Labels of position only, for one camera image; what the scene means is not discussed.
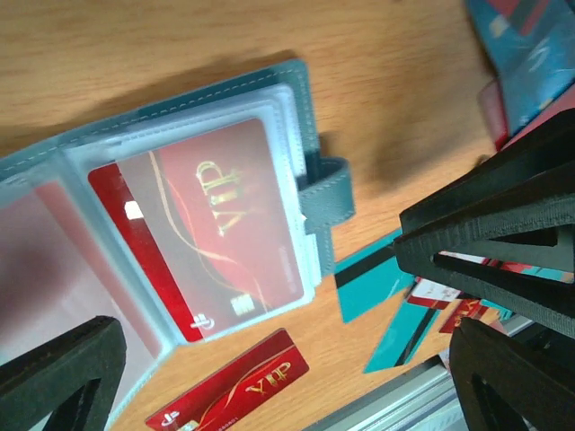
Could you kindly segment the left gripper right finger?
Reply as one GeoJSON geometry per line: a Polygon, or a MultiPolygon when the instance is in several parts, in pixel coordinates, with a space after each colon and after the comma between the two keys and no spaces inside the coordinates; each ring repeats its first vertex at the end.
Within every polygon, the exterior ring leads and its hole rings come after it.
{"type": "Polygon", "coordinates": [[[470,430],[574,428],[574,339],[537,323],[510,337],[465,318],[449,361],[470,430]]]}

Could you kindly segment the white card floral print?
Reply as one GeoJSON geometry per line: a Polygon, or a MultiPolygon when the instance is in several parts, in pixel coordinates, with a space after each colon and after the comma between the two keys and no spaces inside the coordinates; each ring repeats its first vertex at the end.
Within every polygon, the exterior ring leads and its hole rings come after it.
{"type": "Polygon", "coordinates": [[[434,310],[446,309],[461,292],[452,287],[416,277],[414,285],[407,294],[407,303],[427,307],[434,310]]]}

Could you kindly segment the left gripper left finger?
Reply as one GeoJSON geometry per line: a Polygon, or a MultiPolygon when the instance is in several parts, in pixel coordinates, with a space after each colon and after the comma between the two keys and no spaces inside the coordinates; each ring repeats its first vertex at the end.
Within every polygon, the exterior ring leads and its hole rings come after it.
{"type": "Polygon", "coordinates": [[[1,428],[103,430],[126,364],[120,322],[96,316],[1,366],[1,428]]]}

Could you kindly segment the teal card holder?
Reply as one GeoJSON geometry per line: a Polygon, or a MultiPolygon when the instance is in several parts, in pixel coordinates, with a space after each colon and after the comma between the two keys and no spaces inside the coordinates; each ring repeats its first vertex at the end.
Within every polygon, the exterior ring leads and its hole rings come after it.
{"type": "Polygon", "coordinates": [[[181,345],[310,303],[355,212],[306,64],[211,84],[1,161],[1,427],[107,430],[181,345]]]}

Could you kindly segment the red VIP card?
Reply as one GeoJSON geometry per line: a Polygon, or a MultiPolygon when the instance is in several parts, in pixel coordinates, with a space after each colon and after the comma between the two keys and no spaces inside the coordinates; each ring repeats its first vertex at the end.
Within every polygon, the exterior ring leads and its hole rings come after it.
{"type": "Polygon", "coordinates": [[[171,140],[87,179],[188,342],[311,299],[262,120],[171,140]]]}
{"type": "Polygon", "coordinates": [[[279,329],[167,403],[145,424],[153,430],[226,430],[309,371],[279,329]]]}

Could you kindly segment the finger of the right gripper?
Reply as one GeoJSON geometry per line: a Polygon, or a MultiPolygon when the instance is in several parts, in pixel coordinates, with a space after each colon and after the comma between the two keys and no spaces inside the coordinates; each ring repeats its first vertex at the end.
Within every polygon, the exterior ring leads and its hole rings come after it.
{"type": "Polygon", "coordinates": [[[555,193],[548,198],[520,198],[505,193],[403,234],[394,241],[394,250],[404,272],[502,305],[572,338],[572,287],[441,252],[479,240],[573,223],[572,192],[555,193]]]}
{"type": "Polygon", "coordinates": [[[400,213],[410,233],[574,160],[574,109],[563,110],[457,180],[400,213]]]}

